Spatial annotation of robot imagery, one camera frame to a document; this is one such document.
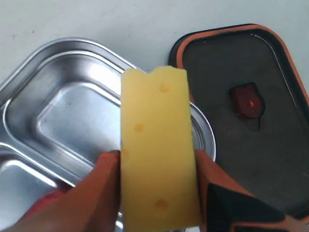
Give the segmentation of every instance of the cheese slice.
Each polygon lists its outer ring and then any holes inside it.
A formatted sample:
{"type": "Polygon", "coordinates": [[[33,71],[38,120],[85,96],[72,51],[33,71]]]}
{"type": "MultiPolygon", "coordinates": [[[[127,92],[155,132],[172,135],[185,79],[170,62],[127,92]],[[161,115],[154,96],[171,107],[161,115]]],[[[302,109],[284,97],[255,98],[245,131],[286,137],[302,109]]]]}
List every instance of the cheese slice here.
{"type": "Polygon", "coordinates": [[[121,192],[124,230],[200,225],[188,82],[163,66],[124,72],[121,82],[121,192]]]}

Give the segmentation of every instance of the yellow cheese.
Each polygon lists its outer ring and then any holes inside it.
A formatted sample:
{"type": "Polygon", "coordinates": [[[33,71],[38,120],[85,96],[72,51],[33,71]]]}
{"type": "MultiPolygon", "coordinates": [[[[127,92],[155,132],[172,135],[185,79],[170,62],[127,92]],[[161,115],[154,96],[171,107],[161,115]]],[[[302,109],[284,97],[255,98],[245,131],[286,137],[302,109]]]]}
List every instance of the yellow cheese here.
{"type": "Polygon", "coordinates": [[[124,230],[201,224],[186,71],[130,69],[121,85],[124,230]]]}

